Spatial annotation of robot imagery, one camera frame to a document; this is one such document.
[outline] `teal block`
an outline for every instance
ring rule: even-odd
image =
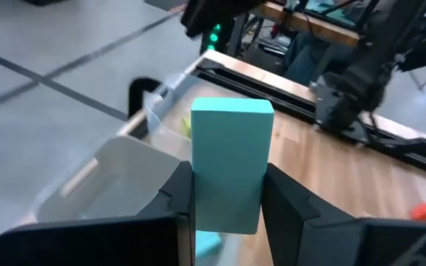
[[[256,233],[273,123],[268,100],[195,99],[192,166],[197,230]]]
[[[196,231],[195,232],[195,257],[201,257],[221,244],[218,233]]]

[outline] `green led light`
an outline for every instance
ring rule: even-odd
[[[216,34],[211,34],[211,35],[210,35],[210,40],[212,40],[212,41],[218,41],[218,35],[216,35]]]

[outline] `wooden table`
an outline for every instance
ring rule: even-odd
[[[211,50],[195,61],[186,73],[191,72],[203,58],[220,62],[229,69],[315,101],[314,94],[304,86]],[[194,94],[183,99],[181,105],[176,106],[169,114],[169,126],[176,127],[179,124],[181,116],[185,114],[184,108],[181,107],[188,106],[186,102],[197,96],[236,95],[226,90],[212,90],[208,86],[197,88]],[[118,135],[127,134],[145,117],[145,111],[140,110]],[[426,136],[383,117],[376,116],[376,120],[379,128],[401,137]],[[167,148],[169,153],[178,152],[178,146]],[[426,202],[425,171],[367,148],[358,149],[326,133],[316,132],[310,124],[281,112],[275,114],[269,162],[315,194],[354,216],[408,219],[411,208]],[[95,167],[96,161],[93,160],[61,189],[69,193]],[[31,213],[17,225],[35,220],[34,214]],[[272,265],[262,215],[257,234],[232,236],[225,245],[220,265]]]
[[[271,2],[266,2],[260,5],[254,14],[272,21],[282,21],[285,17],[283,7]],[[328,22],[319,20],[318,18],[308,17],[311,24],[311,29],[317,37],[326,41],[334,42],[337,44],[344,44],[349,47],[355,47],[359,41],[359,34],[352,30],[343,29],[339,26],[333,25]],[[285,23],[285,26],[290,29],[295,29],[303,32],[308,32],[307,16],[302,13],[294,12]]]

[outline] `cable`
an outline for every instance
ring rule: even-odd
[[[311,22],[310,22],[310,18],[305,14],[305,10],[303,9],[303,7],[301,6],[301,5],[298,5],[298,7],[299,7],[299,10],[300,10],[300,12],[305,16],[305,19],[306,19],[306,21],[307,21],[307,25],[308,25],[308,31],[310,32],[310,35],[311,35],[311,42],[312,42],[312,45],[311,45],[311,48],[310,48],[310,50],[309,50],[309,53],[308,53],[308,55],[310,56],[310,60],[314,63],[314,64],[318,64],[319,63],[319,61],[320,61],[320,59],[317,59],[317,60],[315,60],[315,58],[313,57],[313,55],[312,55],[312,52],[313,52],[313,49],[312,49],[312,46],[314,46],[314,45],[322,45],[322,40],[320,40],[319,38],[317,38],[316,36],[315,36],[315,33],[314,33],[314,30],[313,30],[313,27],[312,27],[312,25],[311,25]]]
[[[357,99],[355,99],[353,97],[353,95],[351,95],[350,93],[347,93],[347,92],[343,92],[343,96],[346,97],[349,101],[351,101],[354,104],[356,104],[359,109],[363,110],[362,103],[359,102]],[[362,127],[362,129],[364,130],[364,133],[366,134],[368,142],[369,143],[379,143],[379,135],[378,135],[379,127],[377,126],[376,119],[374,118],[374,113],[373,112],[369,112],[368,116],[369,116],[369,120],[371,121],[371,126],[373,128],[374,134],[376,134],[376,137],[374,137],[369,132],[368,127],[362,121],[362,119],[361,119],[361,117],[359,115],[356,117],[356,120],[360,124],[360,126]]]

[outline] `concrete floor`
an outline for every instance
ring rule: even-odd
[[[122,119],[93,106],[126,113],[134,77],[164,79],[196,59],[200,44],[178,17],[159,22],[167,16],[141,0],[0,0],[0,232],[120,128]],[[426,68],[415,76],[423,83]],[[408,73],[396,74],[378,113],[426,132],[426,87],[417,88]]]

